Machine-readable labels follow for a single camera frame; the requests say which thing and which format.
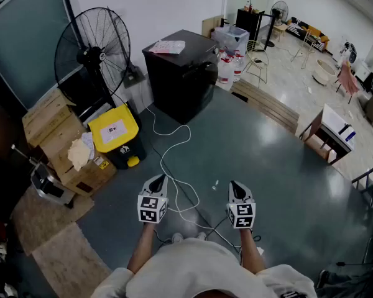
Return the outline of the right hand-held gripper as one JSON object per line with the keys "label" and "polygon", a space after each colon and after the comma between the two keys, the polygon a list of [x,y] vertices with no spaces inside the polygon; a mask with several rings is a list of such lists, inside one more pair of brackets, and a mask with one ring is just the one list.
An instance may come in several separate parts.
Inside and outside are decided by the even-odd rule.
{"label": "right hand-held gripper", "polygon": [[252,229],[256,216],[256,203],[251,190],[244,184],[232,180],[228,189],[227,215],[234,229]]}

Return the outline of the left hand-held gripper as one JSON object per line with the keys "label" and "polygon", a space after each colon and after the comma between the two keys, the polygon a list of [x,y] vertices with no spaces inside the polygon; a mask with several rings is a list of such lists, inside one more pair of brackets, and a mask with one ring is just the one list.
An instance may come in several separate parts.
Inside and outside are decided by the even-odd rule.
{"label": "left hand-held gripper", "polygon": [[158,174],[148,179],[138,195],[137,214],[140,222],[159,223],[167,212],[168,176]]}

